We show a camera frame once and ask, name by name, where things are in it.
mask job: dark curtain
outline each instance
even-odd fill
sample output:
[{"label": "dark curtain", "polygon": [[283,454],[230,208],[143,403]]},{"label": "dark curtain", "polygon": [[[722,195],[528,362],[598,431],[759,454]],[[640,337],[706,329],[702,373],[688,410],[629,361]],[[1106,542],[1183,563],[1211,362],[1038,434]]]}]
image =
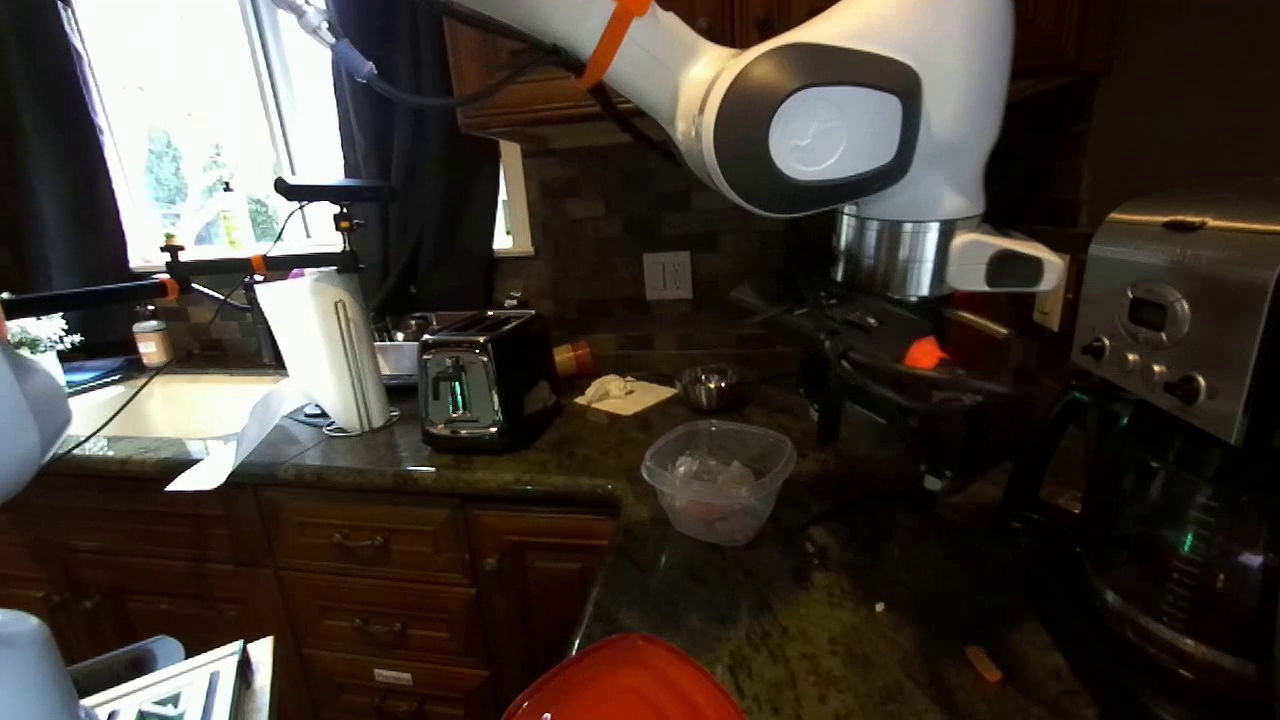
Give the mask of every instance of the dark curtain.
[{"label": "dark curtain", "polygon": [[[0,5],[0,288],[57,293],[129,279],[112,177],[57,0]],[[121,344],[121,312],[80,312]]]},{"label": "dark curtain", "polygon": [[[440,5],[329,0],[337,28],[414,96],[452,96]],[[464,134],[452,106],[406,106],[337,75],[347,177],[390,183],[389,233],[355,208],[375,314],[483,309],[491,300],[495,145]]]}]

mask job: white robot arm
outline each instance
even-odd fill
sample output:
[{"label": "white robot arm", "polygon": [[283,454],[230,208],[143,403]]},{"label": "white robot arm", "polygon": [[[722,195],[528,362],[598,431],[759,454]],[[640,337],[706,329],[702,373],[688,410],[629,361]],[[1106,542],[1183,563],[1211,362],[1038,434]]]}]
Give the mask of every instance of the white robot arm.
[{"label": "white robot arm", "polygon": [[452,0],[579,60],[631,10],[604,83],[682,163],[759,217],[838,210],[848,279],[895,300],[1044,293],[1061,259],[975,227],[1000,134],[1012,0],[838,0],[757,47],[722,47],[646,0]]},{"label": "white robot arm", "polygon": [[0,504],[16,496],[45,462],[48,449],[70,422],[66,390],[29,354],[0,344]]}]

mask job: dark granite countertop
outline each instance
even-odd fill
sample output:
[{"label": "dark granite countertop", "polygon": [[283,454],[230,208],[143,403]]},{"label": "dark granite countertop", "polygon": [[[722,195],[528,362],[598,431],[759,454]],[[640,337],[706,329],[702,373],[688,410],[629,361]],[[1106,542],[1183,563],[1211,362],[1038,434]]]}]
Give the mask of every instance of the dark granite countertop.
[{"label": "dark granite countertop", "polygon": [[[736,418],[793,434],[799,462],[747,547],[706,547],[673,531],[640,478],[643,449],[678,418],[693,410],[675,399],[629,418],[566,403],[520,452],[442,454],[400,394],[400,417],[365,434],[283,418],[230,485],[613,504],[614,547],[576,640],[666,634],[747,716],[1094,716],[1025,602],[1025,558],[988,512],[997,475],[925,496],[895,434],[853,422],[815,449],[799,390],[759,381]],[[51,473],[179,473],[195,454],[175,441],[92,441]],[[1005,669],[1000,683],[965,661],[969,645]]]}]

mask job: sink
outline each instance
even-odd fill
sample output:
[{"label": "sink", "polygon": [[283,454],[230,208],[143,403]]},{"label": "sink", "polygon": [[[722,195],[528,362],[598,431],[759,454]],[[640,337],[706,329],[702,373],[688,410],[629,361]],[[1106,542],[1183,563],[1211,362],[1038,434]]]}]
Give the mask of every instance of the sink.
[{"label": "sink", "polygon": [[283,373],[160,373],[150,381],[130,376],[70,394],[70,428],[62,434],[234,434],[251,403],[278,381]]}]

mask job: upper cabinet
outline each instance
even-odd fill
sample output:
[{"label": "upper cabinet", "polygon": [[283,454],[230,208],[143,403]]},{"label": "upper cabinet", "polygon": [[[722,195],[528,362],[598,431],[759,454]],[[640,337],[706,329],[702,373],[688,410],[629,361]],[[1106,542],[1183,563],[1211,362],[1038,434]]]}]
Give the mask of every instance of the upper cabinet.
[{"label": "upper cabinet", "polygon": [[[828,5],[831,0],[663,0],[682,22],[736,47],[768,39]],[[1044,83],[1094,72],[1106,54],[1106,6],[1111,5],[1094,0],[1016,0],[1016,80]],[[475,32],[458,18],[449,18],[442,37],[457,96],[483,91],[491,80],[535,54],[535,47],[520,39]],[[457,117],[464,132],[520,145],[604,145],[623,134],[604,117],[598,99],[576,83],[576,72],[555,62],[520,72],[478,103],[464,103]]]}]

